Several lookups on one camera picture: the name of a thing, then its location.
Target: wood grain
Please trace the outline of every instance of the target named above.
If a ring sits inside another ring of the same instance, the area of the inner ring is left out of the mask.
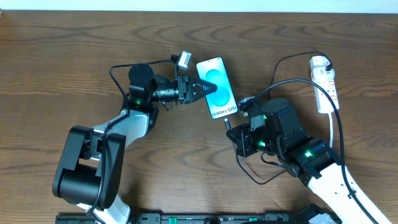
[[[51,191],[69,129],[117,115],[122,99],[107,74],[110,66],[182,50],[193,53],[192,64],[222,56],[237,100],[263,90],[278,59],[309,50],[328,54],[346,163],[398,222],[397,36],[396,15],[3,12],[0,223],[53,223],[56,214],[82,212]],[[282,63],[276,80],[307,78],[309,58]],[[173,77],[171,65],[153,68]],[[194,67],[190,73],[196,74]],[[127,89],[127,70],[116,76]],[[317,113],[311,86],[286,85],[272,94],[288,97],[308,132],[328,139],[328,119]],[[233,126],[243,122],[239,114],[231,117]],[[279,171],[259,156],[244,161],[258,179]],[[131,205],[173,213],[297,211],[310,202],[327,208],[287,174],[265,186],[249,180],[234,161],[222,119],[210,118],[205,100],[160,110],[151,133],[127,148],[119,194]]]

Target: white wall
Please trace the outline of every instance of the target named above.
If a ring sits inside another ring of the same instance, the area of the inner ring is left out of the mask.
[[[398,0],[0,0],[3,10],[398,13]]]

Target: white power cord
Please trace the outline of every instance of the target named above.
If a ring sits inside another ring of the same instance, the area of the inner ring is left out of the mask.
[[[333,145],[333,118],[331,116],[331,113],[328,113],[328,115],[329,115],[329,128],[330,128],[329,146],[331,147]]]

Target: phone screen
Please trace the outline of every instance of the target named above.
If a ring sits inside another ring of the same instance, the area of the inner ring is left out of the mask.
[[[217,91],[206,95],[211,118],[217,119],[238,112],[235,97],[221,57],[197,63],[199,78],[217,85]]]

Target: black cable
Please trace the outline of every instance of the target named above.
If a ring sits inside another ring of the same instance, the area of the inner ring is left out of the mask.
[[[175,79],[176,80],[177,80],[177,71],[178,71],[178,63],[179,63],[179,61],[180,61],[180,58],[178,58],[178,61],[175,64],[175,67],[174,67],[174,75],[175,75]]]
[[[127,93],[126,94],[127,99],[129,98],[129,96],[130,96],[130,93]],[[128,106],[128,102],[123,98],[123,103],[122,103],[122,107],[120,108],[120,112],[123,110],[124,105]]]
[[[234,143],[234,142],[232,142],[232,146],[234,147],[234,150],[235,150],[236,162],[238,162],[238,165],[239,165],[240,168],[243,170],[243,172],[245,172],[245,173],[250,177],[250,179],[253,180],[256,184],[259,184],[259,185],[267,184],[268,182],[270,182],[270,181],[272,181],[273,179],[275,179],[277,176],[279,176],[279,175],[281,175],[281,174],[283,174],[283,173],[286,172],[286,171],[283,170],[282,172],[276,174],[275,176],[271,177],[271,178],[268,179],[267,181],[260,183],[260,182],[256,181],[256,180],[249,174],[249,172],[246,171],[246,170],[243,168],[243,166],[242,166],[241,163],[239,162],[238,152],[236,151],[236,146],[235,146],[235,143]]]
[[[282,169],[285,169],[285,166],[283,166],[282,164],[279,164],[279,163],[277,163],[277,162],[268,162],[268,161],[266,161],[266,160],[264,159],[264,154],[265,154],[265,152],[261,153],[261,155],[260,155],[260,158],[261,158],[261,161],[262,161],[262,162],[265,162],[266,164],[273,165],[273,166],[277,166],[277,167],[280,167],[280,168],[282,168]]]
[[[274,82],[275,74],[276,74],[276,69],[278,68],[278,65],[279,65],[279,63],[280,63],[281,61],[283,61],[283,60],[285,60],[285,59],[288,59],[288,58],[292,58],[292,57],[296,57],[296,56],[300,56],[300,55],[306,55],[306,54],[319,54],[319,55],[321,55],[321,56],[324,56],[324,57],[325,57],[326,59],[328,59],[328,61],[330,62],[330,64],[326,67],[326,71],[330,71],[330,70],[331,70],[331,68],[332,68],[331,60],[328,58],[328,56],[326,56],[326,55],[325,55],[324,53],[322,53],[322,52],[313,51],[313,52],[302,52],[302,53],[298,53],[298,54],[289,55],[289,56],[286,56],[286,57],[284,57],[284,58],[281,58],[281,59],[276,63],[275,68],[274,68],[274,74],[272,75],[271,82],[269,83],[269,86],[271,86],[271,85],[273,84],[273,82]],[[268,100],[271,100],[271,91],[268,92]]]
[[[278,135],[278,137],[276,138],[276,145],[277,145],[277,147],[278,147],[279,156],[280,156],[283,160],[286,160],[285,157],[284,157],[284,154],[282,153],[282,148],[281,148],[281,146],[280,146],[280,139],[281,139],[281,137],[282,137],[282,135],[280,134],[280,135]]]
[[[260,98],[261,95],[263,95],[264,93],[266,93],[267,91],[269,91],[270,89],[285,84],[285,83],[290,83],[290,82],[304,82],[304,83],[308,83],[311,84],[315,87],[317,87],[329,100],[329,102],[331,103],[334,111],[335,111],[335,115],[336,115],[336,119],[337,119],[337,124],[338,124],[338,131],[340,134],[340,150],[341,150],[341,173],[343,175],[343,180],[344,183],[346,184],[346,187],[348,189],[349,194],[352,196],[352,198],[354,199],[354,201],[358,204],[358,206],[361,208],[361,210],[363,211],[363,213],[365,213],[365,215],[373,222],[373,223],[377,223],[377,221],[372,217],[372,215],[366,210],[366,208],[362,205],[362,203],[358,200],[358,198],[356,197],[353,189],[349,186],[349,182],[347,179],[347,174],[346,174],[346,169],[345,169],[345,157],[344,157],[344,139],[343,139],[343,126],[341,125],[341,120],[340,120],[340,115],[337,111],[336,105],[334,104],[333,100],[331,99],[331,97],[329,96],[329,94],[319,85],[317,85],[314,82],[311,82],[310,80],[306,80],[303,78],[293,78],[293,79],[288,79],[288,80],[284,80],[278,83],[275,83],[271,86],[269,86],[268,88],[266,88],[265,90],[263,90],[258,96],[257,98]]]
[[[159,61],[155,61],[155,62],[147,62],[145,64],[147,65],[152,65],[152,64],[156,64],[156,63],[162,63],[162,62],[171,62],[171,60],[159,60]],[[120,67],[131,67],[135,64],[125,64],[125,65],[114,65],[109,69],[109,75],[111,76],[113,82],[115,82],[116,86],[118,86],[120,92],[123,95],[123,104],[126,102],[128,105],[128,100],[127,100],[127,95],[125,94],[125,92],[123,91],[122,87],[120,86],[119,82],[115,79],[112,69],[114,68],[120,68]],[[107,135],[108,135],[108,131],[109,129],[112,128],[112,126],[114,126],[115,124],[119,123],[120,121],[122,121],[124,118],[127,118],[130,115],[130,109],[127,109],[127,112],[125,115],[119,117],[118,119],[115,119],[114,121],[108,123],[108,125],[106,125],[104,133],[102,135],[102,152],[101,152],[101,180],[99,182],[99,187],[98,187],[98,192],[97,192],[97,196],[95,198],[94,204],[93,206],[91,206],[91,208],[86,212],[86,215],[92,215],[98,222],[103,223],[101,220],[99,220],[98,217],[96,217],[96,215],[93,213],[94,209],[98,206],[98,203],[100,202],[100,198],[101,198],[101,194],[103,191],[103,185],[105,182],[105,171],[106,171],[106,150],[108,150],[109,145],[107,142]]]

